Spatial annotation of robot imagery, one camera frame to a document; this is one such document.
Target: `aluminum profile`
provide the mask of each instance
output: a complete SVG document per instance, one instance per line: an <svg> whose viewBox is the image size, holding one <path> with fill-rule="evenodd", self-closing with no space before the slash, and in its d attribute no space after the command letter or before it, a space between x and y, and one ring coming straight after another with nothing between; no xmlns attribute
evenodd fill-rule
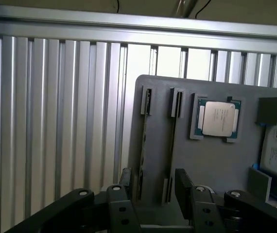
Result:
<svg viewBox="0 0 277 233"><path fill-rule="evenodd" d="M72 189L118 182L139 75L277 87L277 34L62 23L0 20L0 233Z"/></svg>

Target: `ribbed aluminum wall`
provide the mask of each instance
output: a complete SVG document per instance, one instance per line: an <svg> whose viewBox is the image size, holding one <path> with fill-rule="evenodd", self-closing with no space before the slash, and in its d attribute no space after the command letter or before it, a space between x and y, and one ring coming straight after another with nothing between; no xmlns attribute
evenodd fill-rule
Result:
<svg viewBox="0 0 277 233"><path fill-rule="evenodd" d="M118 181L141 74L277 87L277 55L0 36L0 233Z"/></svg>

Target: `circular hole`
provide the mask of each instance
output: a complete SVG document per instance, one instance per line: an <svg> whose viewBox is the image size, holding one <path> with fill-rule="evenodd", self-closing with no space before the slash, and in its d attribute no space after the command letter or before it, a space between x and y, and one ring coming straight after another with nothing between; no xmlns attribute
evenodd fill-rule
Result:
<svg viewBox="0 0 277 233"><path fill-rule="evenodd" d="M129 220L128 219L124 219L121 221L122 225L128 225L129 224Z"/></svg>
<svg viewBox="0 0 277 233"><path fill-rule="evenodd" d="M207 213L207 214L208 214L208 213L210 213L210 212L211 212L211 210L210 210L210 209L208 209L208 208L204 208L204 209L203 209L203 212L205 212L205 213Z"/></svg>
<svg viewBox="0 0 277 233"><path fill-rule="evenodd" d="M81 191L80 193L79 193L79 195L80 196L84 196L84 195L86 195L88 192L87 191Z"/></svg>
<svg viewBox="0 0 277 233"><path fill-rule="evenodd" d="M209 227L213 226L214 225L214 222L211 222L211 221L205 221L205 224Z"/></svg>
<svg viewBox="0 0 277 233"><path fill-rule="evenodd" d="M113 190L115 190L115 191L116 191L116 190L120 190L120 189L121 189L120 186L114 186L114 187L113 187Z"/></svg>

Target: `corrugated metal panel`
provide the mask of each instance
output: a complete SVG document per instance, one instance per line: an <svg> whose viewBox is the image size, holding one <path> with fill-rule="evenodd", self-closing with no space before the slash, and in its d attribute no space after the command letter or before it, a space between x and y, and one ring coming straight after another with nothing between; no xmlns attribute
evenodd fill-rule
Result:
<svg viewBox="0 0 277 233"><path fill-rule="evenodd" d="M0 233L128 164L141 74L277 87L277 55L0 36Z"/></svg>

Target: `black cable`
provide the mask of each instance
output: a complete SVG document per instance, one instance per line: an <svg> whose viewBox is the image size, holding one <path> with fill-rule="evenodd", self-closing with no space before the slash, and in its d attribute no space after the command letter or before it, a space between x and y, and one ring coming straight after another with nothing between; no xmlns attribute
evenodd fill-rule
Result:
<svg viewBox="0 0 277 233"><path fill-rule="evenodd" d="M212 1L212 0L208 0L208 2L200 9L200 11L198 11L198 12L196 13L195 19L197 19L198 14L199 14L200 12L202 12L202 11L207 7L207 5L208 5L211 1Z"/></svg>
<svg viewBox="0 0 277 233"><path fill-rule="evenodd" d="M119 0L117 0L117 13L119 13L119 8L120 8L120 4L119 4Z"/></svg>

